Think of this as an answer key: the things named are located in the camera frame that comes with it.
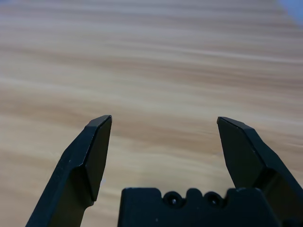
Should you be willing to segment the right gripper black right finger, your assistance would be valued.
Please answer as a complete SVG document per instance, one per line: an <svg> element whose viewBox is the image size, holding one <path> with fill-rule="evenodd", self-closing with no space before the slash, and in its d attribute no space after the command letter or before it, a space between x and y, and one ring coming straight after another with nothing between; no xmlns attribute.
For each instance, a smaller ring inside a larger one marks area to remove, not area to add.
<svg viewBox="0 0 303 227"><path fill-rule="evenodd" d="M280 222L303 225L303 189L280 157L250 126L218 117L225 164L236 188L256 188Z"/></svg>

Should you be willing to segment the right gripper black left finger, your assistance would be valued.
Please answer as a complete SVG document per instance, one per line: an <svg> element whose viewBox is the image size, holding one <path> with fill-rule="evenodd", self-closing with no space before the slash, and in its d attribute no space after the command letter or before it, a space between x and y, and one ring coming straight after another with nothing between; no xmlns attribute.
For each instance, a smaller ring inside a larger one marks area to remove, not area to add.
<svg viewBox="0 0 303 227"><path fill-rule="evenodd" d="M97 200L106 166L111 115L91 120L63 152L28 227L79 227Z"/></svg>

